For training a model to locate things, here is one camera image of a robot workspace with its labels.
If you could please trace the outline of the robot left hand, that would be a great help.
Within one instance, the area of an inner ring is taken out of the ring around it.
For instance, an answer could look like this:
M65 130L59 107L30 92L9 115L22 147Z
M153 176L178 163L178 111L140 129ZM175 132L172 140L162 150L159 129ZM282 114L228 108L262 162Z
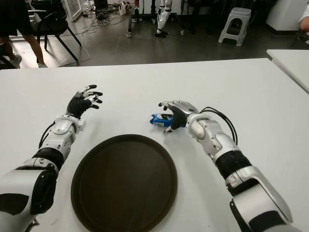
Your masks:
M90 109L99 109L98 104L102 103L100 97L102 92L93 91L97 85L88 85L78 90L68 103L66 114L80 119L82 114Z

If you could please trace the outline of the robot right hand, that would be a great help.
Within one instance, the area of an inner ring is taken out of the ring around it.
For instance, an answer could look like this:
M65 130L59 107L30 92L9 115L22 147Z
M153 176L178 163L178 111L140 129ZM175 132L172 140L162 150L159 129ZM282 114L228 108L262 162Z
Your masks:
M191 114L198 114L199 111L189 102L181 100L162 101L158 104L163 107L163 110L171 110L173 112L173 119L171 125L164 130L164 135L167 135L181 126L186 125L187 118Z

